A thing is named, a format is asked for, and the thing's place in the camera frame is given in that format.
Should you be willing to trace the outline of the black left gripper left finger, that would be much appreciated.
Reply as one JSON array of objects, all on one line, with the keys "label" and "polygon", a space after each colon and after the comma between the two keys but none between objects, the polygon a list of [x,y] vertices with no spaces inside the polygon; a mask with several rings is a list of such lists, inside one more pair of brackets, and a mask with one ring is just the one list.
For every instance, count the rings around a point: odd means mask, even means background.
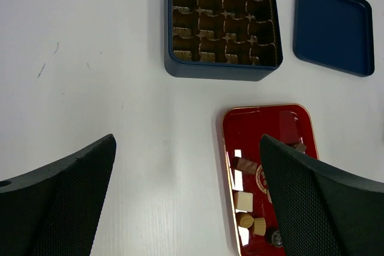
[{"label": "black left gripper left finger", "polygon": [[89,255],[115,155],[108,134],[1,181],[1,255]]}]

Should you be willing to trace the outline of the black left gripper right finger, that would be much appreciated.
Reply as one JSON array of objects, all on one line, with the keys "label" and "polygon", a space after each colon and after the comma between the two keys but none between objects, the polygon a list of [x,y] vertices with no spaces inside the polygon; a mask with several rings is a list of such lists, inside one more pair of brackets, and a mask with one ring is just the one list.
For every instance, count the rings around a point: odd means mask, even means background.
[{"label": "black left gripper right finger", "polygon": [[383,255],[383,183],[263,135],[260,159],[286,255]]}]

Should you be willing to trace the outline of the white square chocolate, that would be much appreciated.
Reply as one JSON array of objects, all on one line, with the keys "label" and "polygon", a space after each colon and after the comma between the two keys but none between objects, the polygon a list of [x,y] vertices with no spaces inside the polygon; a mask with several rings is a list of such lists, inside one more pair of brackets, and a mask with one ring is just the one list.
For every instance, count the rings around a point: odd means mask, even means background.
[{"label": "white square chocolate", "polygon": [[233,195],[235,209],[252,212],[253,211],[253,194],[250,192],[237,191]]}]

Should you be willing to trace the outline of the brown striped chocolate bar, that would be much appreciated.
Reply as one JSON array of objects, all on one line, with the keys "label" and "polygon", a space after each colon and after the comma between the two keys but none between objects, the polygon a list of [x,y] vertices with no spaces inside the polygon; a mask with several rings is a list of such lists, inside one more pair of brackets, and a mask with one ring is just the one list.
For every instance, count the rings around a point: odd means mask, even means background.
[{"label": "brown striped chocolate bar", "polygon": [[242,173],[255,175],[257,171],[258,164],[254,161],[247,160],[242,157],[233,158],[234,169]]}]

